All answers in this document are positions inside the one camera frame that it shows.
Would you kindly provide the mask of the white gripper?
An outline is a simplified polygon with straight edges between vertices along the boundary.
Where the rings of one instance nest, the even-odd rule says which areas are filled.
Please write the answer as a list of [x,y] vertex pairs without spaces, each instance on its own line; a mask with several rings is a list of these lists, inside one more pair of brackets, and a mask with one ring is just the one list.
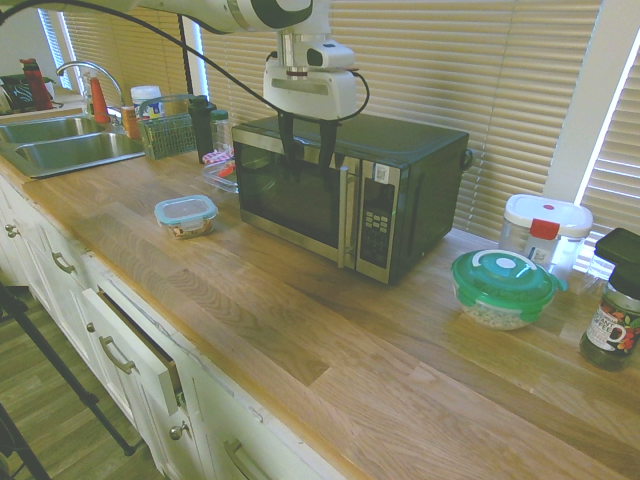
[[289,163],[298,160],[293,114],[321,119],[318,167],[320,171],[327,171],[340,125],[336,119],[357,110],[355,76],[346,70],[311,70],[306,76],[294,78],[278,61],[268,61],[263,77],[263,96],[283,110],[278,112],[278,127]]

